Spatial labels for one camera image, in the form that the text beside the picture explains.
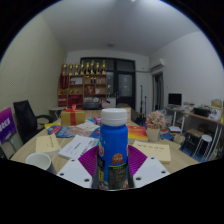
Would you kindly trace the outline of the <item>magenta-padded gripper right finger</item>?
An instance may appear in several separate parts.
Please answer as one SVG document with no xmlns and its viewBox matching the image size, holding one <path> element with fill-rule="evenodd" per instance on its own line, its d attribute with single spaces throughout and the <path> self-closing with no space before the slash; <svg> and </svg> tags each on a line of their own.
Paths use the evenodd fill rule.
<svg viewBox="0 0 224 224">
<path fill-rule="evenodd" d="M 128 150 L 128 184 L 130 188 L 141 188 L 169 175 L 167 169 L 156 157 L 147 157 L 131 145 L 128 146 Z"/>
</svg>

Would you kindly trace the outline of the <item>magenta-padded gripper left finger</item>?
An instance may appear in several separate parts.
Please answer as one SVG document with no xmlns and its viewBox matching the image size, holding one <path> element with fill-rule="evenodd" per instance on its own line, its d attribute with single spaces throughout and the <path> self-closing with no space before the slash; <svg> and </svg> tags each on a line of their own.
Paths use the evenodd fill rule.
<svg viewBox="0 0 224 224">
<path fill-rule="evenodd" d="M 97 188 L 98 146 L 85 152 L 78 159 L 70 159 L 58 172 L 58 176 L 83 188 Z"/>
</svg>

